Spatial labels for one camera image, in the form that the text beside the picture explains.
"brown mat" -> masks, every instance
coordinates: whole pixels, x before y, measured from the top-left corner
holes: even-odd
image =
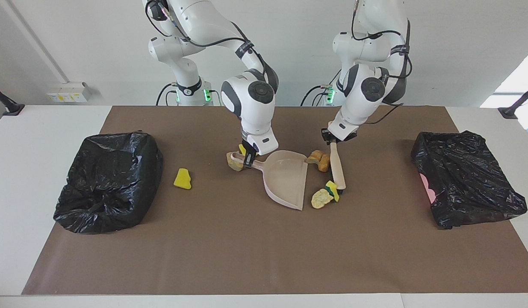
[[[381,107],[375,117],[389,108]],[[336,109],[277,108],[281,148],[326,150]],[[310,166],[303,212],[269,199],[258,170],[225,153],[239,121],[218,107],[113,107],[102,133],[142,129],[165,158],[142,224],[113,234],[53,228],[23,294],[528,293],[528,252],[510,222],[439,230],[410,150],[456,132],[442,107],[401,107],[339,145],[348,189],[315,210],[330,178]],[[173,187],[188,168],[193,189]]]

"beige dustpan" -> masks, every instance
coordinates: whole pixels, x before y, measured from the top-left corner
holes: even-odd
[[[306,158],[295,152],[276,151],[270,154],[265,162],[255,160],[252,167],[262,171],[266,193],[273,201],[302,210],[307,175]],[[245,157],[233,153],[231,159],[243,163]]]

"yellow sponge piece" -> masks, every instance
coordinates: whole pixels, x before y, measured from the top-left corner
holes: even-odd
[[[245,150],[245,147],[242,144],[239,145],[239,153],[241,153],[243,156],[247,154],[247,150]]]
[[[333,181],[328,181],[326,187],[328,188],[327,190],[332,193],[334,201],[340,201],[340,194],[338,194],[338,185],[336,185]]]
[[[191,181],[192,178],[190,177],[188,169],[180,168],[174,180],[174,185],[184,189],[192,189]]]

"white robotic arm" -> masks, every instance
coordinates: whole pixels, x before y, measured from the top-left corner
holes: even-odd
[[[170,35],[152,39],[150,52],[171,66],[184,96],[196,95],[202,84],[197,66],[185,56],[213,45],[235,51],[248,70],[224,81],[221,97],[225,106],[241,119],[243,144],[248,153],[245,166],[252,165],[256,154],[276,150],[279,144],[271,129],[271,119],[279,78],[238,26],[225,19],[209,0],[143,1],[148,13]]]
[[[391,105],[401,99],[409,75],[410,23],[403,0],[357,0],[353,21],[367,33],[340,33],[333,44],[342,62],[334,89],[344,94],[345,103],[328,131],[340,141],[356,136],[381,103]],[[361,62],[386,60],[389,64],[382,67]]]

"green light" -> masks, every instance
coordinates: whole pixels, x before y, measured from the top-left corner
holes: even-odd
[[[334,91],[333,89],[329,89],[327,95],[327,104],[332,105],[332,101],[334,100],[334,95],[336,95],[336,91]]]
[[[205,100],[211,101],[212,97],[211,97],[211,93],[209,92],[209,90],[204,89],[203,92],[205,93]]]

